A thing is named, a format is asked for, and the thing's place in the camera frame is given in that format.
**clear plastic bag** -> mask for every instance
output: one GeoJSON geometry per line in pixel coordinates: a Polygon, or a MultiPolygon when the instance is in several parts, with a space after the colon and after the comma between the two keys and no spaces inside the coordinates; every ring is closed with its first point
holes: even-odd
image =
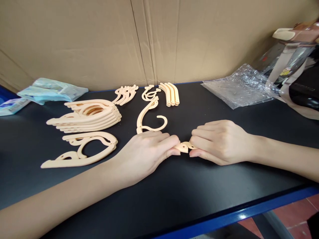
{"type": "Polygon", "coordinates": [[[39,78],[31,86],[18,92],[17,95],[44,105],[46,101],[72,102],[88,91],[87,88],[56,80],[39,78]]]}
{"type": "Polygon", "coordinates": [[[266,81],[267,77],[250,65],[244,64],[230,76],[203,81],[201,85],[222,99],[230,108],[236,109],[272,100],[273,97],[266,92],[266,81]]]}

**red floor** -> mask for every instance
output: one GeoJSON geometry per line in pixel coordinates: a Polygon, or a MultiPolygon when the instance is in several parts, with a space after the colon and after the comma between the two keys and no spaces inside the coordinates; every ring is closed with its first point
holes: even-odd
{"type": "MultiPolygon", "coordinates": [[[[275,214],[295,239],[311,239],[307,219],[319,211],[319,194],[274,209],[275,214]]],[[[263,238],[252,218],[239,222],[255,235],[263,238]]]]}

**finger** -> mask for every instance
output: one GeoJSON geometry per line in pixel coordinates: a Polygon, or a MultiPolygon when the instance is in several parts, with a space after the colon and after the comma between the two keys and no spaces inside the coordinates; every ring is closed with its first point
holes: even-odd
{"type": "Polygon", "coordinates": [[[174,147],[175,145],[179,144],[180,140],[176,135],[171,135],[170,137],[164,139],[163,141],[159,142],[158,149],[160,153],[164,153],[174,147]]]}
{"type": "Polygon", "coordinates": [[[199,136],[192,136],[189,141],[196,148],[210,152],[213,148],[214,143],[207,139],[201,138],[199,136]]]}
{"type": "Polygon", "coordinates": [[[201,137],[203,139],[213,141],[213,132],[212,131],[207,131],[207,130],[203,130],[203,129],[193,129],[192,136],[198,136],[198,137],[201,137]]]}
{"type": "Polygon", "coordinates": [[[197,127],[197,129],[203,129],[203,130],[207,130],[207,131],[215,131],[217,129],[219,129],[219,126],[216,125],[200,125],[197,127]]]}
{"type": "Polygon", "coordinates": [[[232,122],[232,121],[227,120],[227,119],[223,119],[223,120],[217,120],[217,121],[208,122],[205,125],[217,125],[217,124],[226,123],[226,122],[232,122]]]}
{"type": "Polygon", "coordinates": [[[166,151],[153,165],[153,167],[151,168],[151,172],[154,172],[157,167],[168,157],[172,156],[172,155],[180,155],[180,151],[178,149],[175,148],[171,148],[168,151],[166,151]]]}
{"type": "Polygon", "coordinates": [[[229,162],[225,161],[225,160],[222,160],[212,154],[210,154],[209,152],[207,151],[204,151],[204,150],[201,150],[201,149],[193,149],[189,152],[189,156],[191,158],[193,157],[200,157],[202,159],[206,159],[206,160],[209,160],[215,164],[218,164],[220,166],[223,166],[223,165],[228,165],[230,164],[229,162]]]}
{"type": "Polygon", "coordinates": [[[157,135],[155,138],[155,141],[156,142],[161,142],[163,141],[164,139],[167,139],[169,137],[169,133],[164,133],[164,134],[160,134],[160,135],[157,135]]]}
{"type": "Polygon", "coordinates": [[[143,132],[141,133],[140,135],[143,136],[143,137],[156,137],[158,135],[162,134],[161,131],[146,131],[146,132],[143,132]]]}

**right hand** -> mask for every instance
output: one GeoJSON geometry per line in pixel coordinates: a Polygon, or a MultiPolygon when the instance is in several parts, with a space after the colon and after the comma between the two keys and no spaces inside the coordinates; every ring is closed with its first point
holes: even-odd
{"type": "Polygon", "coordinates": [[[218,165],[250,161],[257,155],[257,137],[229,120],[209,122],[192,131],[189,142],[198,149],[193,149],[189,155],[218,165]]]}
{"type": "Polygon", "coordinates": [[[180,140],[176,135],[146,131],[135,135],[121,151],[106,163],[112,163],[122,187],[132,186],[155,171],[171,155],[180,155],[173,148],[180,140]]]}

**fingernail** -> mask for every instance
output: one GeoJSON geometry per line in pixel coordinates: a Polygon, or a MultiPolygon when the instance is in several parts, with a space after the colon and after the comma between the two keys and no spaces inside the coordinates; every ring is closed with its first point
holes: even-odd
{"type": "Polygon", "coordinates": [[[193,155],[190,155],[191,158],[194,158],[194,157],[198,157],[200,154],[193,154],[193,155]]]}

